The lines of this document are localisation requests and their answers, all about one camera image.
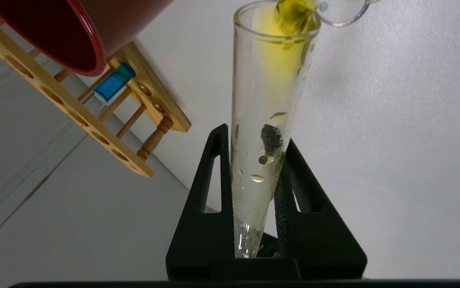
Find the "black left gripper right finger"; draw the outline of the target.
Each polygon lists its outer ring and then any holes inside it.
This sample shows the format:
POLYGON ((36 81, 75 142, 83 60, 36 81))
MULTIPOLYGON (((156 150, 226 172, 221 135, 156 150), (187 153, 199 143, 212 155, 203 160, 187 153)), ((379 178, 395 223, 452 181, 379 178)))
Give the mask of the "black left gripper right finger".
POLYGON ((366 253, 293 140, 274 192, 279 255, 260 261, 260 280, 361 280, 366 253))

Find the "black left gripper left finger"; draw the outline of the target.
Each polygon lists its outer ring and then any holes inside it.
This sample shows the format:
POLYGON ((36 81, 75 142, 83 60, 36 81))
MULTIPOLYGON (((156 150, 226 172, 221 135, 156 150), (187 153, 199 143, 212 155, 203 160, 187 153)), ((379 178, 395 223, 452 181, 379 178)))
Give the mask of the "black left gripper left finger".
POLYGON ((169 280, 220 280, 234 258, 234 221, 228 126, 209 134, 180 220, 166 254, 169 280), (220 159, 221 211, 205 213, 215 158, 220 159))

